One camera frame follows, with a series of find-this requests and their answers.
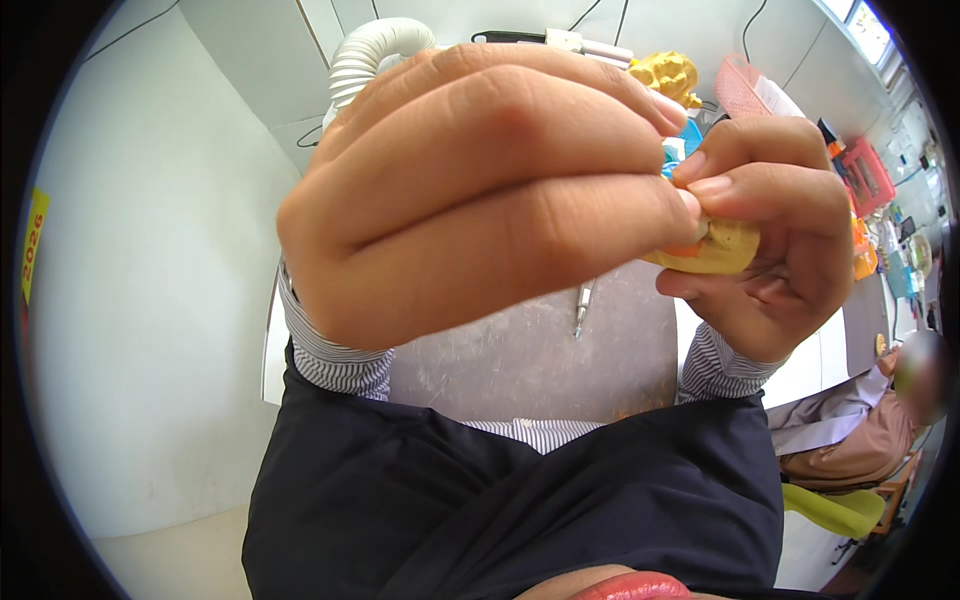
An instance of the pink basket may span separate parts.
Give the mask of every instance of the pink basket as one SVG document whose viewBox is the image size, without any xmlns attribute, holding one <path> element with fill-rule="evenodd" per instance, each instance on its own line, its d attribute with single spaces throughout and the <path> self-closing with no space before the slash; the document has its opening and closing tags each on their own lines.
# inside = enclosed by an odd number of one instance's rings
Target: pink basket
<svg viewBox="0 0 960 600">
<path fill-rule="evenodd" d="M 754 92 L 756 80 L 761 75 L 746 58 L 738 54 L 728 54 L 723 58 L 717 78 L 713 81 L 713 94 L 731 118 L 773 114 Z"/>
</svg>

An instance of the pink container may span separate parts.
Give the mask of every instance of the pink container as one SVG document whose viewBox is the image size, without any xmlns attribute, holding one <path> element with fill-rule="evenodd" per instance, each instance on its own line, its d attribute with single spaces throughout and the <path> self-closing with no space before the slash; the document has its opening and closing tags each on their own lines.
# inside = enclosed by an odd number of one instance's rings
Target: pink container
<svg viewBox="0 0 960 600">
<path fill-rule="evenodd" d="M 897 188 L 880 157 L 864 138 L 857 137 L 840 155 L 840 161 L 847 169 L 856 216 L 868 215 L 897 196 Z"/>
<path fill-rule="evenodd" d="M 713 80 L 713 94 L 732 118 L 773 114 L 754 92 L 762 73 L 738 54 L 728 54 Z"/>
</svg>

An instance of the plaster tooth model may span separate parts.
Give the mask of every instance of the plaster tooth model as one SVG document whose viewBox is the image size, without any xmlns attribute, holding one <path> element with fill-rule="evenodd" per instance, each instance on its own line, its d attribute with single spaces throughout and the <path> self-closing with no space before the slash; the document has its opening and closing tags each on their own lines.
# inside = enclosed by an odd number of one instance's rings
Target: plaster tooth model
<svg viewBox="0 0 960 600">
<path fill-rule="evenodd" d="M 627 73 L 684 108 L 703 105 L 700 98 L 690 91 L 699 80 L 697 67 L 685 55 L 657 52 L 642 60 L 633 59 Z"/>
<path fill-rule="evenodd" d="M 627 73 L 684 108 L 699 108 L 703 104 L 690 91 L 698 82 L 697 67 L 685 55 L 657 52 L 642 60 L 634 59 Z M 760 245 L 756 223 L 709 216 L 703 223 L 705 234 L 696 244 L 664 248 L 641 258 L 687 273 L 733 274 L 750 265 Z"/>
<path fill-rule="evenodd" d="M 707 218 L 707 234 L 693 246 L 664 248 L 640 258 L 674 271 L 732 274 L 750 265 L 759 245 L 756 223 Z"/>
</svg>

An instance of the dust extraction hose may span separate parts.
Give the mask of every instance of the dust extraction hose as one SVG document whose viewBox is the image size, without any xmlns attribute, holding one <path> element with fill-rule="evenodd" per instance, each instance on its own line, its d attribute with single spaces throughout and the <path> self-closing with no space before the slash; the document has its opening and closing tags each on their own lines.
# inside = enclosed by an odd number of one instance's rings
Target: dust extraction hose
<svg viewBox="0 0 960 600">
<path fill-rule="evenodd" d="M 324 129 L 337 111 L 353 102 L 374 77 L 380 62 L 399 54 L 409 59 L 420 50 L 436 48 L 427 26 L 415 19 L 392 17 L 361 25 L 347 36 L 330 62 L 330 97 L 333 104 L 324 117 Z"/>
</svg>

